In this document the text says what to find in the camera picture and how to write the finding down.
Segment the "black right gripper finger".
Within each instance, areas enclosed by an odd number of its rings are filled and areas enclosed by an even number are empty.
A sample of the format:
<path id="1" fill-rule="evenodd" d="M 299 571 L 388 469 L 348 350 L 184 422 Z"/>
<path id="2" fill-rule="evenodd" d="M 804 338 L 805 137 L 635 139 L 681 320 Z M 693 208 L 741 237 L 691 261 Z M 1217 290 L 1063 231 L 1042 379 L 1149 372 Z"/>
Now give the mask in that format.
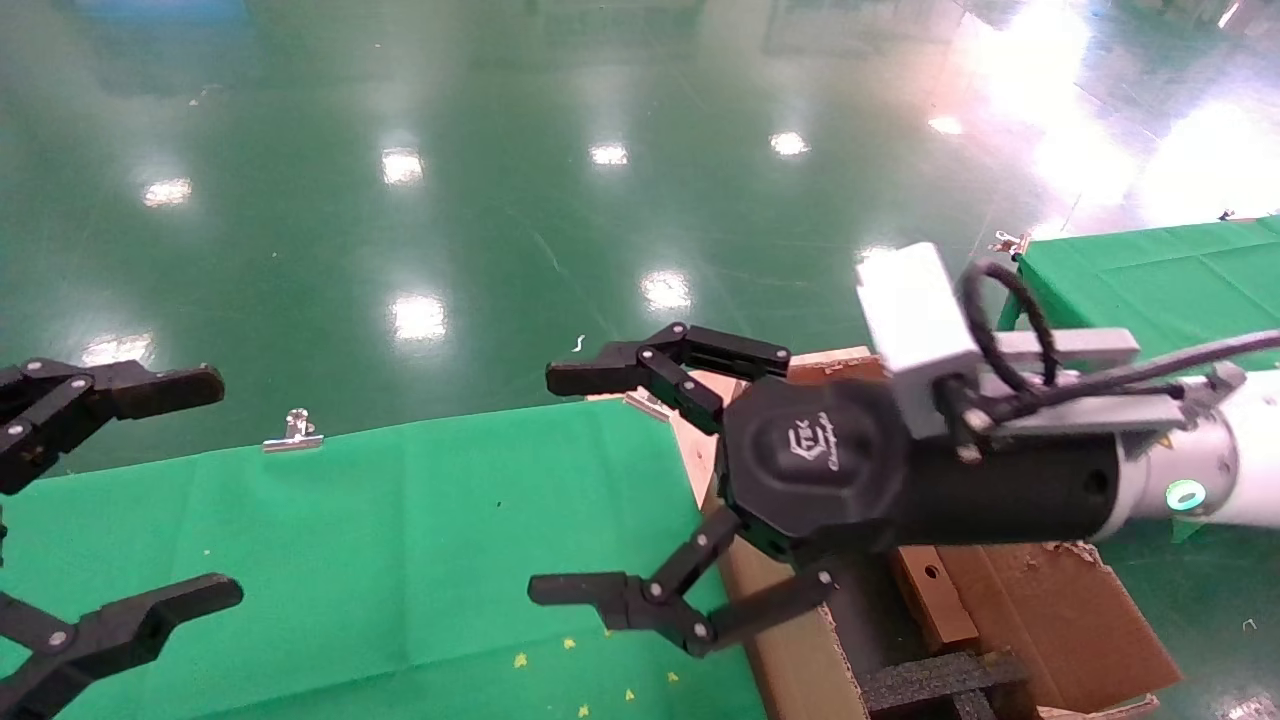
<path id="1" fill-rule="evenodd" d="M 699 659 L 742 644 L 827 601 L 835 588 L 832 575 L 805 569 L 710 614 L 690 605 L 685 594 L 741 529 L 742 519 L 719 507 L 649 578 L 622 571 L 534 575 L 527 596 L 540 606 L 590 606 L 611 632 L 654 632 Z"/>
<path id="2" fill-rule="evenodd" d="M 724 401 L 689 369 L 754 382 L 788 374 L 791 352 L 739 334 L 673 323 L 641 341 L 611 341 L 581 363 L 547 365 L 559 397 L 625 395 L 644 388 L 705 436 L 721 432 Z"/>

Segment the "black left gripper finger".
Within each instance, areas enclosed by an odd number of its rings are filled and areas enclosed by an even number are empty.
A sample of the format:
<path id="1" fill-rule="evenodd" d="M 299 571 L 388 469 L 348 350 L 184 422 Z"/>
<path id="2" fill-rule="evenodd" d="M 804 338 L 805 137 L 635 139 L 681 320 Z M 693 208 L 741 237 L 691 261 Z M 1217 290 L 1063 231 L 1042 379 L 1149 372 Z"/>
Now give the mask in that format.
<path id="1" fill-rule="evenodd" d="M 20 493 L 109 421 L 140 420 L 223 401 L 209 365 L 151 372 L 136 360 L 73 366 L 28 360 L 1 370 L 1 492 Z"/>
<path id="2" fill-rule="evenodd" d="M 154 662 L 182 624 L 233 609 L 244 598 L 230 577 L 196 577 L 104 605 L 77 623 L 5 593 L 3 638 L 29 651 L 3 678 L 5 719 L 52 719 L 93 683 Z"/>

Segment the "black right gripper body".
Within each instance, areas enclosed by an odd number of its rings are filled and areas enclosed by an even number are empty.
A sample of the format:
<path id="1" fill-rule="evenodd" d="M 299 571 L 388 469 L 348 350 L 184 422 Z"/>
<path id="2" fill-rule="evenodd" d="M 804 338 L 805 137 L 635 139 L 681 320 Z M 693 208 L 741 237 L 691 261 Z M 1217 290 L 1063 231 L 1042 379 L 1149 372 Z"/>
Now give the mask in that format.
<path id="1" fill-rule="evenodd" d="M 914 438 L 869 380 L 765 378 L 726 407 L 719 433 L 719 496 L 739 534 L 778 561 L 1087 541 L 1117 486 L 1111 436 L 1018 437 L 964 462 L 946 438 Z"/>

